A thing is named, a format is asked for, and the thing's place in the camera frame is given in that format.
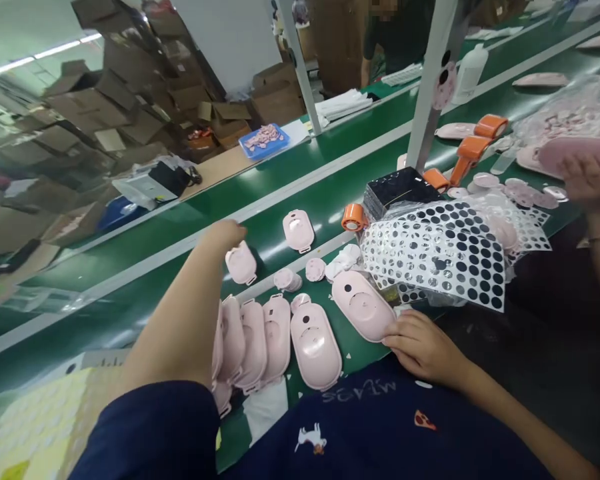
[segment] round pink disc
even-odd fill
[[[325,267],[327,264],[322,259],[313,258],[307,262],[305,276],[309,281],[320,281],[325,277]]]

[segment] pink lid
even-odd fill
[[[260,381],[261,386],[280,378],[291,358],[291,307],[282,293],[273,295],[264,304],[265,335],[267,340],[267,368]]]
[[[342,357],[327,314],[316,303],[298,307],[291,318],[291,340],[302,380],[314,390],[326,390],[340,378]]]
[[[250,285],[256,279],[255,258],[247,242],[242,240],[237,248],[227,252],[225,262],[234,282],[241,285]]]
[[[288,246],[300,253],[311,250],[315,234],[307,212],[304,210],[289,212],[282,221],[282,226],[285,230]]]
[[[353,328],[367,341],[378,343],[385,328],[395,321],[389,304],[356,271],[345,271],[333,280],[331,296]]]
[[[327,264],[319,258],[310,259],[305,268],[305,276],[309,281],[320,281],[325,277],[325,267]]]
[[[253,299],[244,302],[240,308],[242,328],[247,346],[242,360],[242,375],[233,384],[246,395],[258,385],[267,367],[267,342],[265,340],[265,318],[262,306]]]
[[[240,318],[240,304],[234,296],[230,295],[222,302],[222,317],[223,360],[218,380],[230,381],[242,372],[242,360],[247,348]]]

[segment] table surface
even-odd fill
[[[556,71],[574,78],[600,71],[600,55],[574,49],[553,54],[551,50],[554,45],[588,27],[594,28],[590,36],[599,35],[600,28],[595,28],[599,22],[600,18],[583,24],[547,22],[496,46],[482,76],[482,82],[492,83],[493,88],[444,114],[440,125],[456,121],[476,122],[487,113],[512,120],[530,114],[551,93],[518,91],[511,87],[513,80],[527,73]],[[522,63],[538,54],[547,58],[531,66]],[[0,391],[39,377],[82,351],[121,348],[132,343],[185,260],[186,254],[172,258],[164,250],[266,195],[277,192],[272,205],[267,205],[243,222],[249,229],[247,242],[256,252],[258,280],[300,257],[298,252],[286,246],[281,226],[282,218],[290,210],[302,209],[309,214],[315,230],[314,250],[342,234],[340,220],[343,207],[360,200],[368,181],[394,171],[396,158],[406,152],[409,130],[405,124],[413,119],[416,98],[410,93],[391,98],[320,137],[258,164],[28,281],[28,285],[84,291],[119,273],[132,279],[98,301],[1,352]],[[378,143],[378,137],[382,139],[382,135],[392,131],[395,137]],[[347,162],[350,152],[374,140],[377,144],[372,144],[370,151],[365,150],[360,159]],[[458,142],[436,139],[427,167],[435,166],[442,171],[448,169],[456,160],[457,146]],[[488,169],[494,160],[481,163],[472,174]],[[331,165],[338,168],[325,173],[324,168]],[[502,175],[511,176],[540,188],[544,183],[556,183],[549,177],[525,171],[516,165]],[[306,181],[300,190],[288,196],[279,191],[294,185],[299,179]],[[578,215],[578,211],[572,204],[565,203],[550,214],[551,218],[545,225],[547,234],[560,230]],[[155,268],[134,278],[133,270],[127,269],[152,255],[155,255]],[[333,256],[335,252],[324,256],[324,260],[328,262]],[[225,276],[223,297],[236,295],[244,289],[244,286],[232,282],[228,275]],[[387,353],[382,345],[367,343],[355,332],[335,304],[328,300],[330,286],[326,281],[305,282],[302,291],[325,308],[343,354],[345,373],[362,368]],[[257,298],[264,303],[273,293],[268,291]],[[25,324],[32,317],[0,309],[0,335]],[[348,353],[351,359],[344,358]],[[287,391],[289,405],[292,406],[299,392],[309,393],[301,381],[293,355],[287,374],[291,375]],[[246,419],[241,408],[236,408],[223,421],[219,466],[230,465],[246,450],[249,442]]]

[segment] blue plastic tray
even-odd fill
[[[276,130],[278,130],[278,134],[284,137],[284,140],[275,140],[269,142],[265,148],[260,148],[256,145],[254,151],[251,151],[250,149],[246,148],[245,142],[250,138],[256,136],[258,134],[257,131],[251,132],[239,140],[240,146],[242,147],[242,150],[244,150],[245,155],[249,160],[262,160],[273,155],[274,153],[279,152],[280,150],[284,150],[289,145],[289,136],[285,132],[280,130],[280,127],[278,127],[278,125],[276,125],[275,123],[272,123],[272,125],[275,127]]]

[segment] person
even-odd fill
[[[371,0],[363,41],[361,88],[369,85],[376,45],[385,52],[386,75],[422,60],[435,0]]]
[[[220,420],[210,388],[222,262],[245,235],[220,221],[191,252],[71,480],[216,476]],[[305,395],[223,477],[600,478],[426,315],[400,316],[383,343],[394,355]]]

